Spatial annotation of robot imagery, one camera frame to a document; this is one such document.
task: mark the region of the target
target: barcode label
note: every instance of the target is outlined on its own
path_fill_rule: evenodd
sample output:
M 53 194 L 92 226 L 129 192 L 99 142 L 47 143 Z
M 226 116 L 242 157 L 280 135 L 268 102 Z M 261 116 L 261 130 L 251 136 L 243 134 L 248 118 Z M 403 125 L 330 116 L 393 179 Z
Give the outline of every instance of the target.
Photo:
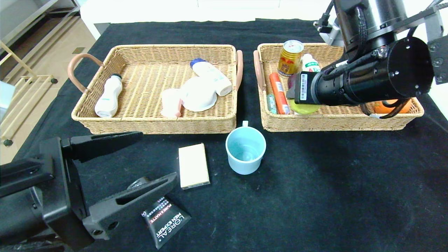
M 277 90 L 278 90 L 278 92 L 284 92 L 284 91 L 283 91 L 283 85 L 281 84 L 281 82 L 276 81 L 276 84 L 277 84 Z
M 300 75 L 300 100 L 306 100 L 306 88 L 308 86 L 308 75 Z

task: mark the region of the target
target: black tablecloth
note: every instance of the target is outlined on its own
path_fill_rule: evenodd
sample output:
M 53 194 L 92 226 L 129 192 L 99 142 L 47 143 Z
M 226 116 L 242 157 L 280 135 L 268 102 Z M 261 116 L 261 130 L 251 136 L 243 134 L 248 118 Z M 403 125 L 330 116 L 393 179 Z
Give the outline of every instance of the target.
M 447 251 L 448 123 L 429 96 L 425 115 L 401 131 L 269 133 L 262 129 L 252 52 L 260 43 L 321 42 L 311 22 L 112 24 L 89 53 L 104 59 L 120 44 L 232 44 L 244 53 L 237 123 L 249 120 L 266 138 L 260 168 L 233 172 L 226 135 L 145 135 L 114 154 L 77 163 L 88 205 L 141 176 L 178 171 L 178 148 L 205 143 L 211 185 L 168 195 L 192 220 L 161 251 Z M 83 60 L 88 84 L 98 67 Z M 66 81 L 16 159 L 43 139 L 88 135 L 70 118 L 81 93 Z M 155 251 L 141 216 L 121 237 L 85 251 Z

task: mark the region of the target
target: basket handle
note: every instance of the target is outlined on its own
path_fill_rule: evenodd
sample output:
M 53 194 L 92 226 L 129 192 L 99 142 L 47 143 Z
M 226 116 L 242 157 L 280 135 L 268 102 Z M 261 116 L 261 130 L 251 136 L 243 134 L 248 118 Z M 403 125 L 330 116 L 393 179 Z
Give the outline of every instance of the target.
M 261 70 L 260 56 L 257 50 L 254 51 L 254 66 L 255 66 L 255 75 L 257 76 L 258 90 L 260 92 L 263 92 L 265 89 L 264 77 L 263 72 Z
M 235 90 L 240 89 L 241 80 L 243 79 L 243 52 L 241 50 L 237 51 L 237 84 Z
M 74 70 L 76 64 L 82 59 L 82 58 L 89 58 L 93 60 L 97 65 L 104 66 L 104 64 L 97 59 L 95 56 L 88 54 L 88 53 L 80 53 L 75 55 L 72 60 L 69 62 L 69 66 L 67 67 L 67 73 L 69 74 L 69 79 L 73 82 L 73 84 L 81 91 L 82 93 L 86 92 L 86 88 L 78 81 L 78 79 L 75 77 Z

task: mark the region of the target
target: small white bottle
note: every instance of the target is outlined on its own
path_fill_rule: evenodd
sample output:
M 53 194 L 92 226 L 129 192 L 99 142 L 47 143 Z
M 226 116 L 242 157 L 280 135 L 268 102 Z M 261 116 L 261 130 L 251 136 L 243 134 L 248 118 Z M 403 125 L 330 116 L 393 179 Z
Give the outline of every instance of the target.
M 302 56 L 302 71 L 306 72 L 320 72 L 319 63 L 309 53 Z
M 193 71 L 200 77 L 210 79 L 219 96 L 224 96 L 232 91 L 232 83 L 219 69 L 207 61 L 196 58 L 190 62 Z
M 104 92 L 96 102 L 95 113 L 99 117 L 113 117 L 118 109 L 118 96 L 123 86 L 121 76 L 112 74 L 104 84 Z

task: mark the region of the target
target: gold can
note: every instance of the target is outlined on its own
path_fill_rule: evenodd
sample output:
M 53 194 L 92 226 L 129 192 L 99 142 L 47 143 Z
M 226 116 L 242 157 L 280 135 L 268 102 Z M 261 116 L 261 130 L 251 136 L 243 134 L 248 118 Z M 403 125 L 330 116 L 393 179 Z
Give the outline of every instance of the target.
M 303 55 L 303 44 L 298 40 L 288 40 L 281 49 L 278 73 L 291 76 L 296 73 L 300 59 Z

